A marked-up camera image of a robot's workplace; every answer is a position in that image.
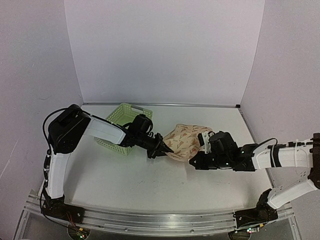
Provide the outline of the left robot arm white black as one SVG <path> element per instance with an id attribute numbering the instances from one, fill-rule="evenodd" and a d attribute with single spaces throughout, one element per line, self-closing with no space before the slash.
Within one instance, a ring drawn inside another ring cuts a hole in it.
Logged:
<path id="1" fill-rule="evenodd" d="M 102 139 L 120 147 L 138 146 L 154 159 L 172 153 L 159 133 L 153 134 L 153 122 L 145 114 L 134 117 L 132 122 L 120 125 L 81 109 L 77 104 L 53 112 L 58 116 L 50 123 L 43 123 L 42 131 L 48 145 L 43 163 L 44 197 L 40 211 L 69 223 L 83 222 L 84 208 L 65 203 L 64 178 L 67 163 L 84 135 Z"/>

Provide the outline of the beige tulip mesh laundry bag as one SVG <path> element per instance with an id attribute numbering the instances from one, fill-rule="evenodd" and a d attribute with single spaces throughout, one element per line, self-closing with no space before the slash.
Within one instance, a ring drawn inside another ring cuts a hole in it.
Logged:
<path id="1" fill-rule="evenodd" d="M 210 137 L 214 134 L 212 128 L 207 126 L 177 124 L 163 138 L 163 142 L 173 151 L 167 152 L 166 155 L 176 161 L 188 162 L 203 150 L 198 138 L 202 133 L 209 134 Z"/>

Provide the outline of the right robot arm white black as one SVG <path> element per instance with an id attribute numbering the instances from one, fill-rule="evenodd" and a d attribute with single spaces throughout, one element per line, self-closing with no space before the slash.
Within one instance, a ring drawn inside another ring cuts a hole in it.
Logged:
<path id="1" fill-rule="evenodd" d="M 196 170 L 228 170 L 255 172 L 272 168 L 308 168 L 300 179 L 290 186 L 277 186 L 264 191 L 254 208 L 238 210 L 233 214 L 236 229 L 254 228 L 278 219 L 277 210 L 307 193 L 320 188 L 320 135 L 304 141 L 283 144 L 270 143 L 238 146 L 228 132 L 198 134 L 203 148 L 189 164 Z"/>

